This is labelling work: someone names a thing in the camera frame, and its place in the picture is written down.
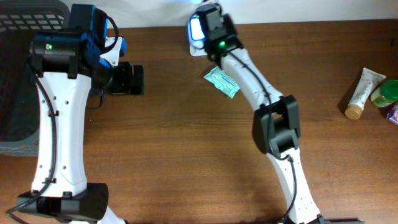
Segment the teal pouch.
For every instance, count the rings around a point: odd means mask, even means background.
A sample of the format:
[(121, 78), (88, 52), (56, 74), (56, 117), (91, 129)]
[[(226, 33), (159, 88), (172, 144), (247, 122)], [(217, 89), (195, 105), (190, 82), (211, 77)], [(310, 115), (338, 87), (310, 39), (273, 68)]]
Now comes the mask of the teal pouch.
[(220, 67), (213, 68), (207, 75), (204, 76), (214, 86), (222, 91), (230, 98), (234, 98), (235, 94), (239, 91), (239, 85), (228, 76)]

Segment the white cream tube gold cap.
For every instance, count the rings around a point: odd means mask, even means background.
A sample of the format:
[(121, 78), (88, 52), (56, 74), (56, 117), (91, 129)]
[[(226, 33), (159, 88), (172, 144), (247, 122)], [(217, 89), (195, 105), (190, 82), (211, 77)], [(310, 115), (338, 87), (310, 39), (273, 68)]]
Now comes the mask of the white cream tube gold cap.
[(386, 78), (385, 75), (363, 68), (358, 85), (351, 97), (345, 116), (349, 119), (359, 119), (364, 111), (365, 103), (371, 92)]

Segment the green lid glass jar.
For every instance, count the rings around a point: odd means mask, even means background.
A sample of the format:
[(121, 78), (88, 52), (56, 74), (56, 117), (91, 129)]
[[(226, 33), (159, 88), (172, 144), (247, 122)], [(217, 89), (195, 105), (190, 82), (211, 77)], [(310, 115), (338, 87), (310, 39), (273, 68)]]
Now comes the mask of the green lid glass jar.
[(397, 80), (388, 80), (373, 91), (371, 102), (378, 108), (387, 107), (397, 101)]

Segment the red purple snack package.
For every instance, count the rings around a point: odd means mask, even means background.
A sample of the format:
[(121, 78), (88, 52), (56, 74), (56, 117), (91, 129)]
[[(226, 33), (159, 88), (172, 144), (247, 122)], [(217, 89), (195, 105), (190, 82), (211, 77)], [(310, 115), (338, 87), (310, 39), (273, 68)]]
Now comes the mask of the red purple snack package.
[(392, 124), (398, 126), (398, 103), (396, 103), (388, 112), (386, 119)]

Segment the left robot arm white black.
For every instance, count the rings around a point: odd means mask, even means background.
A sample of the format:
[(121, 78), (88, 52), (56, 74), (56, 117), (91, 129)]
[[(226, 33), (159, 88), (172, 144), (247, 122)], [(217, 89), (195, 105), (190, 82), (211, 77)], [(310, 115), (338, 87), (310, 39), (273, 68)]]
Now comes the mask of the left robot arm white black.
[(86, 102), (91, 95), (141, 95), (144, 68), (121, 62), (126, 41), (107, 36), (113, 19), (90, 4), (74, 4), (68, 25), (39, 32), (30, 45), (27, 67), (40, 105), (39, 155), (28, 192), (17, 212), (60, 223), (122, 223), (109, 206), (104, 183), (87, 181), (83, 161)]

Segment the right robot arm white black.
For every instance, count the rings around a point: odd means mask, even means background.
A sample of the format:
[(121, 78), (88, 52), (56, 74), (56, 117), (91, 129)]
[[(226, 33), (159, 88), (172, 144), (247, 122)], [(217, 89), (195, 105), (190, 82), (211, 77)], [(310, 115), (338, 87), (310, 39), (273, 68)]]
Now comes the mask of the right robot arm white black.
[(281, 223), (325, 223), (301, 163), (295, 97), (284, 96), (267, 81), (238, 39), (232, 18), (217, 2), (196, 8), (188, 26), (190, 39), (203, 43), (208, 59), (239, 85), (254, 111), (252, 138), (274, 166), (287, 204)]

